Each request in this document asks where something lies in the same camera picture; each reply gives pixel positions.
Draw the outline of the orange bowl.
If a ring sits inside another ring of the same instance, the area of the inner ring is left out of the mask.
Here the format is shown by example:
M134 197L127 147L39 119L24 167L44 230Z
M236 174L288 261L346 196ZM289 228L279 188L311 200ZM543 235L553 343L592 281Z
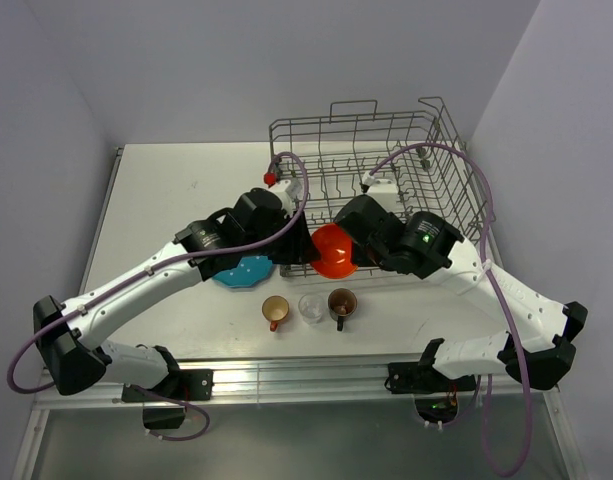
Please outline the orange bowl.
M317 274L328 279L343 279L355 273L358 266L352 261L353 242L336 224L318 228L312 241L320 259L310 263Z

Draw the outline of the clear glass tumbler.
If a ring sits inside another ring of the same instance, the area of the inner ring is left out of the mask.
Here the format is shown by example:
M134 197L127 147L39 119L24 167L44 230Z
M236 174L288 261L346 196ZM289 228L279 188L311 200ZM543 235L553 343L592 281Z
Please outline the clear glass tumbler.
M325 301L317 294L305 294L298 302L299 314L308 325L319 323L325 310Z

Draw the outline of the dark brown mug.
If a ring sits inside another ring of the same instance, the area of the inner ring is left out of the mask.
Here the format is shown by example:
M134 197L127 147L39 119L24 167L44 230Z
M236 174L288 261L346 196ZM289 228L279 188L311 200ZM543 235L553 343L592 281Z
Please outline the dark brown mug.
M342 332L345 321L357 310L356 295L351 290L338 288L329 294L327 304L330 317L335 322L336 330Z

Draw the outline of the orange ceramic cup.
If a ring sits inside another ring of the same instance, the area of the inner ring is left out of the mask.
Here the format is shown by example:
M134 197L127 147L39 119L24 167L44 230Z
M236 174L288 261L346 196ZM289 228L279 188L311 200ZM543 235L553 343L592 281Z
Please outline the orange ceramic cup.
M273 295L264 300L261 312L269 322L269 330L276 332L279 325L287 319L290 313L290 305L284 297Z

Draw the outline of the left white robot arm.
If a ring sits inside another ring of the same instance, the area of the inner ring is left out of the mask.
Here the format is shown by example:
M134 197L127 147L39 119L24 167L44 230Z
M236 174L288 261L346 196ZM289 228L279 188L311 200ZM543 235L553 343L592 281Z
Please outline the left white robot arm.
M74 395L104 380L135 384L158 399L176 395L181 375L166 348L131 347L110 336L169 296L237 267L247 255L280 265L300 262L310 241L305 198L288 181L254 188L234 207L191 222L118 278L77 298L59 301L48 295L37 301L35 344L57 391Z

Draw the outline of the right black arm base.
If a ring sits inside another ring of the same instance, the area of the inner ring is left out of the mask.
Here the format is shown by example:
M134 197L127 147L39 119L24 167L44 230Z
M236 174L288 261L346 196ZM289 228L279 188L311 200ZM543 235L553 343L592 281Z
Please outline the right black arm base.
M392 394L459 393L474 391L477 387L473 375L449 379L421 362L392 362L387 369L384 387Z

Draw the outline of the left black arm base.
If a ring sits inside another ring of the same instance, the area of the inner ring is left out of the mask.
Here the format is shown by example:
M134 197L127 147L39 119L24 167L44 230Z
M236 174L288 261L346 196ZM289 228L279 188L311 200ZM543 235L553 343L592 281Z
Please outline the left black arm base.
M182 401L208 401L212 396L213 371L211 369L184 369L170 373L152 389L143 393L136 386L124 386L121 400L125 403L155 401L162 397Z

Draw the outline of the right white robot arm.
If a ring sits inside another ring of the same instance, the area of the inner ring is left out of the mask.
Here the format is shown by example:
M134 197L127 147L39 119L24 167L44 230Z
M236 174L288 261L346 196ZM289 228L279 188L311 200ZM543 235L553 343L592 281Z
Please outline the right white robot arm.
M440 286L504 325L499 333L467 341L431 340L418 361L390 365L391 392L472 391L477 377L501 374L547 391L570 371L573 341L588 315L580 303L562 304L529 288L480 258L456 227L429 211L402 221L361 195L341 209L334 223L361 258Z

